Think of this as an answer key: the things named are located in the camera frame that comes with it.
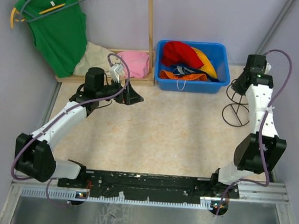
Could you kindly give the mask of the yellow bucket hat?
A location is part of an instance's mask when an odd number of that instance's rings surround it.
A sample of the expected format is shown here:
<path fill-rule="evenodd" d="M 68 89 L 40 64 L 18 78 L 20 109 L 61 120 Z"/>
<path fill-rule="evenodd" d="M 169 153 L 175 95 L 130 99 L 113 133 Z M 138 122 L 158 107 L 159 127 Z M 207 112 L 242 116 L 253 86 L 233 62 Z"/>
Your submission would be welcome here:
<path fill-rule="evenodd" d="M 218 77 L 215 68 L 213 67 L 212 63 L 209 61 L 208 57 L 199 49 L 197 48 L 192 48 L 192 49 L 195 51 L 200 61 L 203 63 L 203 66 L 201 66 L 199 70 L 204 71 L 210 77 L 213 77 L 213 79 L 217 79 Z"/>

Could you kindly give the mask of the black wire hat stand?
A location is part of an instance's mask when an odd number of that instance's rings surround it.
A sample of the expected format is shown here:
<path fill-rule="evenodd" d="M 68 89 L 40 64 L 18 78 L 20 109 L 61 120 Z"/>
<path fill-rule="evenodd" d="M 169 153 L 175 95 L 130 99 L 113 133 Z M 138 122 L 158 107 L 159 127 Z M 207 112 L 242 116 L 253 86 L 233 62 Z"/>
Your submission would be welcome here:
<path fill-rule="evenodd" d="M 236 91 L 233 91 L 233 94 L 230 96 L 229 95 L 229 90 L 232 89 L 232 85 L 236 82 L 237 79 L 234 79 L 230 84 L 229 86 L 226 88 L 225 90 L 225 93 L 226 93 L 226 97 L 228 98 L 228 100 L 230 101 L 229 104 L 225 105 L 221 111 L 221 115 L 222 115 L 222 120 L 232 126 L 232 127 L 244 127 L 246 126 L 247 124 L 249 124 L 249 120 L 247 120 L 246 122 L 242 122 L 241 118 L 240 118 L 240 115 L 239 115 L 239 112 L 241 109 L 244 109 L 248 114 L 249 114 L 249 109 L 248 109 L 248 103 L 243 103 L 242 100 L 243 100 L 243 96 L 239 95 L 239 100 L 238 101 L 235 101 L 234 100 L 234 97 L 235 95 L 237 95 L 238 93 Z M 225 118 L 225 111 L 230 108 L 231 109 L 231 112 L 233 113 L 235 119 L 236 119 L 236 124 L 232 124 L 231 122 L 229 122 L 226 118 Z"/>

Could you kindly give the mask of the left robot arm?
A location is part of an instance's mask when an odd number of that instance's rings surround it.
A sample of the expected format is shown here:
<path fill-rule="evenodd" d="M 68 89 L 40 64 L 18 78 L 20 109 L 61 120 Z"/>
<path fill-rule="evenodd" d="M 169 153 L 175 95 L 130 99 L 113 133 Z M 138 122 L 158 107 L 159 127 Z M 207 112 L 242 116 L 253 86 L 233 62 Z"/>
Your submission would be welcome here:
<path fill-rule="evenodd" d="M 133 105 L 144 100 L 129 80 L 125 81 L 125 85 L 116 79 L 105 84 L 102 68 L 90 68 L 84 78 L 84 83 L 53 119 L 37 131 L 17 137 L 15 159 L 11 166 L 15 180 L 19 177 L 14 172 L 19 171 L 25 174 L 25 180 L 33 178 L 44 183 L 52 178 L 67 178 L 77 188 L 84 186 L 88 176 L 82 172 L 82 164 L 71 160 L 57 161 L 52 150 L 73 127 L 99 107 L 100 101 L 114 100 L 119 104 Z"/>

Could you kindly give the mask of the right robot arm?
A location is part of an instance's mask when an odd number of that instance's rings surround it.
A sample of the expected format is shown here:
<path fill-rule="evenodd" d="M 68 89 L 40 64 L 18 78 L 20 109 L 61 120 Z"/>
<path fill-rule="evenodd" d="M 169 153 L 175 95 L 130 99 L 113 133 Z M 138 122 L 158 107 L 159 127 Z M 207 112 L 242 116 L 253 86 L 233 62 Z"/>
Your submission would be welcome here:
<path fill-rule="evenodd" d="M 232 89 L 247 99 L 250 133 L 235 149 L 233 162 L 212 174 L 209 190 L 216 197 L 251 175 L 264 174 L 269 179 L 269 172 L 286 150 L 287 142 L 279 137 L 274 124 L 273 101 L 277 96 L 270 68 L 266 56 L 250 54 L 242 74 L 232 83 Z"/>

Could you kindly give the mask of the red bucket hat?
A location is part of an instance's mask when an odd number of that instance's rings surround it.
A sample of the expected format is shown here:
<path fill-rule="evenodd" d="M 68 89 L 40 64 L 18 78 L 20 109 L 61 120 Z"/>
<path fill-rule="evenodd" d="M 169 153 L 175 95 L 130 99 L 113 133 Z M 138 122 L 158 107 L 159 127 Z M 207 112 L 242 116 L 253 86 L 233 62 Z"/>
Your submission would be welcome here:
<path fill-rule="evenodd" d="M 169 41 L 163 46 L 161 63 L 164 66 L 183 64 L 192 68 L 204 65 L 191 46 L 180 41 Z"/>

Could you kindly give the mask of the blue plastic bin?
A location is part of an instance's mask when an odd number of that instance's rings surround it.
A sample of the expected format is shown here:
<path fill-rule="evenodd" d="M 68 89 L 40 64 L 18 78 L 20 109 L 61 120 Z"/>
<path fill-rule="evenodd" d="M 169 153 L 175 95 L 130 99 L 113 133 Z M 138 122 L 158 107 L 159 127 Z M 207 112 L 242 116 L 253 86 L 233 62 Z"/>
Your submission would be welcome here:
<path fill-rule="evenodd" d="M 202 51 L 206 55 L 216 70 L 219 82 L 162 79 L 160 72 L 170 71 L 168 67 L 161 63 L 163 48 L 167 42 L 169 42 L 168 39 L 159 41 L 156 49 L 155 80 L 158 82 L 160 89 L 163 91 L 216 94 L 222 87 L 229 85 L 230 71 L 226 48 L 223 44 L 214 42 L 185 41 L 187 45 Z"/>

